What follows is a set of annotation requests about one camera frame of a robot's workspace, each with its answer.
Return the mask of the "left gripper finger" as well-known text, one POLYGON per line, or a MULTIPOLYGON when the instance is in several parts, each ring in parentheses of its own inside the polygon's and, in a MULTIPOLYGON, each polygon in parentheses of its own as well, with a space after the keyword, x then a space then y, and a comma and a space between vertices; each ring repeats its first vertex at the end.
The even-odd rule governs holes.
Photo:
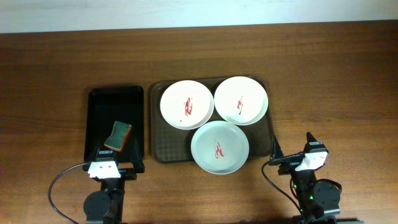
POLYGON ((144 170, 144 163, 142 160, 142 156, 139 150, 139 144, 137 139, 134 140, 134 147, 131 152, 131 163, 133 165, 134 170, 144 170))
POLYGON ((85 149, 85 162, 93 162, 96 159, 98 151, 101 150, 101 146, 97 145, 91 149, 85 149))

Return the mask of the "green orange sponge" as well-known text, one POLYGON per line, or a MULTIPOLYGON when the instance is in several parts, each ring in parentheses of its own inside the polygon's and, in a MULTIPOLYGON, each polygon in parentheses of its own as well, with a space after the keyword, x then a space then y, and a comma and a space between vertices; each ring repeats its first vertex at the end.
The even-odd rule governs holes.
POLYGON ((126 145, 131 130, 132 126, 130 124, 115 121, 112 132, 105 140, 104 146, 111 150, 121 152, 126 145))

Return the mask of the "white plate front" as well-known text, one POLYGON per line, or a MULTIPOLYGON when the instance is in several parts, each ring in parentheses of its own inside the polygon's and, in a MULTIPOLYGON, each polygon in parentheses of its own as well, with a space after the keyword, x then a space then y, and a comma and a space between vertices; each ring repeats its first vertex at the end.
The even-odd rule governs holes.
POLYGON ((226 121, 204 124, 193 135, 190 148, 194 161, 216 175, 237 171, 249 155, 249 141, 244 132, 226 121))

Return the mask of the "white plate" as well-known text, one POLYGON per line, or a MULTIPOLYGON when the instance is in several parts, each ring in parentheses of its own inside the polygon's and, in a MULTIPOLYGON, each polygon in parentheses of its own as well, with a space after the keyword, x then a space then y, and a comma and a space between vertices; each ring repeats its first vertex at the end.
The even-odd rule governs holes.
POLYGON ((171 84, 160 99, 160 112, 169 125, 183 130, 199 128, 213 114, 214 99, 202 83, 183 80, 171 84))
POLYGON ((194 161, 216 175, 237 171, 249 155, 249 141, 244 132, 226 121, 204 124, 193 135, 190 148, 194 161))
POLYGON ((222 81, 215 90, 214 100, 218 114, 239 126, 261 120, 269 105, 265 88, 249 77, 231 77, 222 81))

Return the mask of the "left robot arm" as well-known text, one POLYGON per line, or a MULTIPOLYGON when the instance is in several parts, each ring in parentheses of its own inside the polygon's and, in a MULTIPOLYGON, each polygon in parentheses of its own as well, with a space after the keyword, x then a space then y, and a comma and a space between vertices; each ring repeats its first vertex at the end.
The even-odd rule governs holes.
POLYGON ((124 148, 129 153, 130 168, 120 169, 121 153, 102 144, 97 144, 85 160, 88 164, 83 169, 101 184, 100 190, 89 194, 83 204, 87 223, 122 222, 125 183, 136 180, 137 174, 145 172, 139 141, 128 141, 124 148))

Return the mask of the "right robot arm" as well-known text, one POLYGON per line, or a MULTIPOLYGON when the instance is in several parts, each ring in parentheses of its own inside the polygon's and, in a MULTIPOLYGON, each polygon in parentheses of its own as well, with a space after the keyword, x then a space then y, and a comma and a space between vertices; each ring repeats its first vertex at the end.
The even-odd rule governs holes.
POLYGON ((270 159, 262 166, 261 172, 268 183, 285 195, 297 208, 300 215, 292 223, 362 223, 355 218, 337 219, 340 214, 341 184, 330 179, 317 179, 315 172, 325 165, 329 154, 326 146, 313 135, 306 134, 304 149, 285 156, 276 137, 272 140, 270 159), (289 175, 289 189, 292 196, 281 190, 266 176, 266 166, 277 166, 279 175, 289 175))

